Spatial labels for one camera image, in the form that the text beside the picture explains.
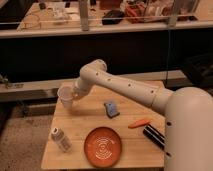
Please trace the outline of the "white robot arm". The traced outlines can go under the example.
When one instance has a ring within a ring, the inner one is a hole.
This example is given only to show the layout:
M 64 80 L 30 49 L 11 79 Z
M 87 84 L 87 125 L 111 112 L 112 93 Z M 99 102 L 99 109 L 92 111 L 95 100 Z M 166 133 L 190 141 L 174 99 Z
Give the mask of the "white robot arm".
M 99 85 L 165 117 L 164 171 L 213 171 L 213 96 L 196 87 L 176 91 L 111 75 L 100 59 L 84 65 L 74 83 L 80 99 Z

